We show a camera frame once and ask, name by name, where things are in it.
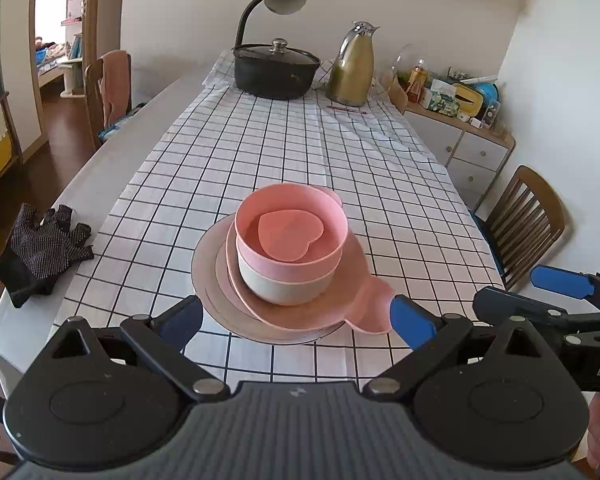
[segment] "black pot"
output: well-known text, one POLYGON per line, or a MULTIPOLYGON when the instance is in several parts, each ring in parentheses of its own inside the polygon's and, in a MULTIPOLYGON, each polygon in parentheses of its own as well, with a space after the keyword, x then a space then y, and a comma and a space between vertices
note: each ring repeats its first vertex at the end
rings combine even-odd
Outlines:
POLYGON ((309 52, 287 48, 282 38, 272 44, 234 48, 235 83, 240 90, 267 99, 302 97, 314 80, 320 60, 309 52))

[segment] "white bowl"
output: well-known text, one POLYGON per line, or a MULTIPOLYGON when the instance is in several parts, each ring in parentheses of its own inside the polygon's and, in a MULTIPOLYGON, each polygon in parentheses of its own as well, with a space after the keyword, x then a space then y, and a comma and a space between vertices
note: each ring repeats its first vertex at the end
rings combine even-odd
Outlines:
POLYGON ((334 268, 328 274, 310 282, 278 282, 252 269, 240 254, 239 248, 237 248, 237 253, 238 268, 240 269, 240 275, 244 283, 246 283, 256 296, 276 305, 290 306, 311 301, 327 289, 336 272, 334 268))

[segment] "chair backrest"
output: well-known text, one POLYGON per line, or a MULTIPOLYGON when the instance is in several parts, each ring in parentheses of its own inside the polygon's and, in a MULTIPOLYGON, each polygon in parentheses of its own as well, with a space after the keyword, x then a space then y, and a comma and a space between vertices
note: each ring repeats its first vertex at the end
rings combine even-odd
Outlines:
MULTIPOLYGON (((131 88, 131 55, 127 54, 129 60, 129 88, 131 88)), ((84 94, 87 102, 87 114, 89 116, 89 127, 94 149, 100 147, 98 134, 104 129, 104 109, 102 107, 102 95, 100 94, 100 80, 102 79, 102 58, 90 64, 84 71, 84 94)), ((131 111, 131 92, 126 111, 131 111)))
POLYGON ((509 290, 564 232, 564 209, 544 178, 520 166, 486 224, 502 258, 503 281, 509 290))

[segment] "gold thermos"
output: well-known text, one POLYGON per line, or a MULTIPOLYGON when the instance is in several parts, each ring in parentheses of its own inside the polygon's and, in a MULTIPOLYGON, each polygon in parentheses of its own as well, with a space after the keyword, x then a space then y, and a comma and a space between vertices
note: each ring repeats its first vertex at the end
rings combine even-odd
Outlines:
POLYGON ((327 85, 327 97, 346 106, 362 106, 374 76, 373 33, 378 30, 367 22, 354 22, 340 53, 333 63, 327 85))

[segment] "cabinet drawer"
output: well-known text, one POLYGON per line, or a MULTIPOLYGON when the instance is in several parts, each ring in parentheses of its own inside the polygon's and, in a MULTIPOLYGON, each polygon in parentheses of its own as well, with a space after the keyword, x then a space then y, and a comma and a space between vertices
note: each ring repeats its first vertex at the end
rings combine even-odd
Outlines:
POLYGON ((456 189, 466 189, 482 195, 496 176, 495 171, 474 166, 464 160, 452 158, 446 168, 456 189))
POLYGON ((460 139, 454 158, 497 171, 506 155, 507 149, 503 146, 465 132, 460 139))
POLYGON ((404 117, 409 121, 424 145, 436 157, 436 160, 446 166, 453 148, 458 143, 462 130, 413 112, 405 112, 404 117))

